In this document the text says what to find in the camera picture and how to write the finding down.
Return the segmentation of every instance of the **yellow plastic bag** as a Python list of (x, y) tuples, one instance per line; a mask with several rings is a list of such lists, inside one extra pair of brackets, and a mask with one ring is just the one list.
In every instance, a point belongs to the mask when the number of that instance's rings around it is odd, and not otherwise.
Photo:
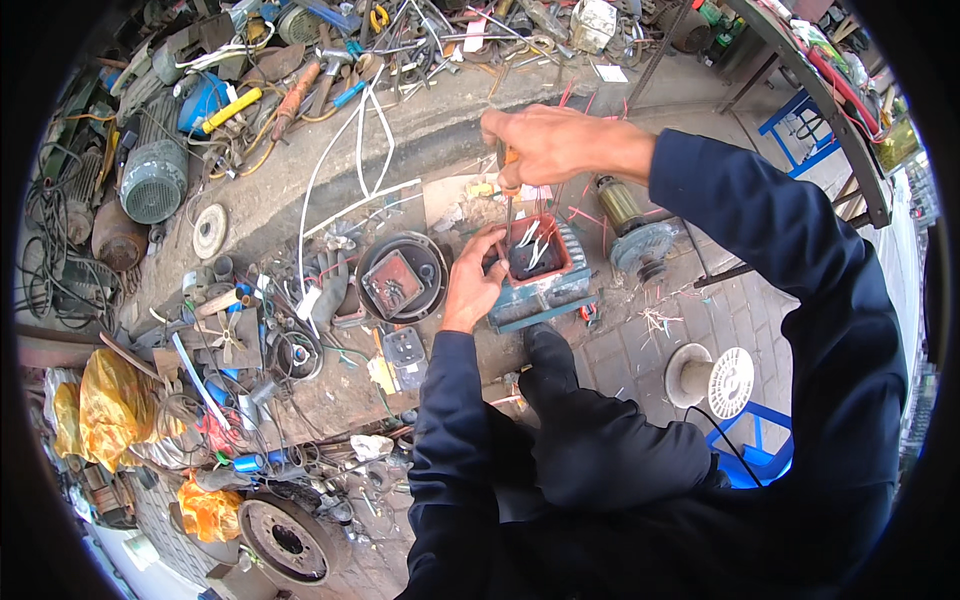
[(80, 384), (80, 433), (91, 456), (116, 471), (130, 444), (154, 436), (155, 412), (139, 371), (109, 348), (93, 352)]
[(200, 541), (227, 541), (240, 535), (237, 511), (243, 498), (237, 492), (206, 492), (190, 475), (177, 490), (183, 531)]
[(54, 415), (57, 416), (57, 440), (54, 450), (63, 458), (77, 454), (87, 461), (96, 462), (86, 452), (80, 435), (80, 386), (76, 383), (61, 383), (54, 394)]

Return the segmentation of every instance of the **black shoe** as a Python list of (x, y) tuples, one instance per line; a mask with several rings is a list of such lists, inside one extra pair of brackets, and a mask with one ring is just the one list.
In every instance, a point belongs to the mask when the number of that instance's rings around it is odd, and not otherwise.
[(546, 323), (533, 324), (523, 330), (523, 349), (534, 367), (575, 372), (570, 344)]

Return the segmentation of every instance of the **gray glove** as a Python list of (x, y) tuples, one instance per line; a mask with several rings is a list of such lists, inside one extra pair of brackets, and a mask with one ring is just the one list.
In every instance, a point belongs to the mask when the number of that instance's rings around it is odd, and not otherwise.
[(313, 317), (318, 331), (329, 331), (330, 320), (347, 297), (350, 269), (343, 251), (339, 250), (336, 253), (321, 252), (317, 262), (320, 264), (320, 272), (323, 273), (320, 276), (321, 293), (313, 305), (313, 310), (310, 311), (310, 316)]

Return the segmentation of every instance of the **green wire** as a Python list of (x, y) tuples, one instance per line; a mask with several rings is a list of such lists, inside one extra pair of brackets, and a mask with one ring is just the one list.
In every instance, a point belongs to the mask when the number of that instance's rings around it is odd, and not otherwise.
[[(368, 363), (370, 362), (370, 358), (368, 358), (368, 356), (367, 356), (366, 354), (364, 354), (363, 352), (361, 352), (361, 351), (359, 351), (359, 350), (351, 350), (350, 348), (338, 348), (338, 347), (336, 347), (336, 346), (328, 346), (328, 345), (326, 345), (326, 344), (320, 344), (320, 346), (321, 346), (321, 348), (325, 348), (325, 349), (328, 349), (328, 350), (334, 350), (334, 351), (336, 351), (336, 352), (340, 352), (341, 354), (343, 354), (343, 353), (345, 353), (345, 352), (350, 352), (351, 354), (356, 354), (357, 356), (363, 358), (363, 359), (364, 359), (365, 361), (367, 361)], [(376, 388), (376, 393), (377, 393), (377, 395), (380, 396), (380, 401), (383, 402), (383, 407), (384, 407), (385, 409), (387, 409), (387, 414), (390, 415), (390, 418), (392, 419), (392, 418), (394, 417), (394, 411), (390, 410), (390, 404), (387, 404), (387, 398), (383, 395), (383, 392), (380, 391), (380, 386), (379, 386), (379, 385), (377, 385), (377, 384), (374, 382), (374, 383), (373, 383), (373, 386), (374, 386), (374, 388)]]

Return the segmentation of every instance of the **dark blue jacket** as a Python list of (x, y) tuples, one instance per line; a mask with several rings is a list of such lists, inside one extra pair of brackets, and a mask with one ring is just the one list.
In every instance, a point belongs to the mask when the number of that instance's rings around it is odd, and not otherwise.
[(409, 474), (417, 541), (401, 597), (821, 595), (870, 552), (890, 511), (907, 387), (874, 248), (813, 183), (699, 136), (660, 135), (650, 197), (800, 300), (782, 324), (792, 469), (763, 489), (499, 525), (473, 337), (441, 332)]

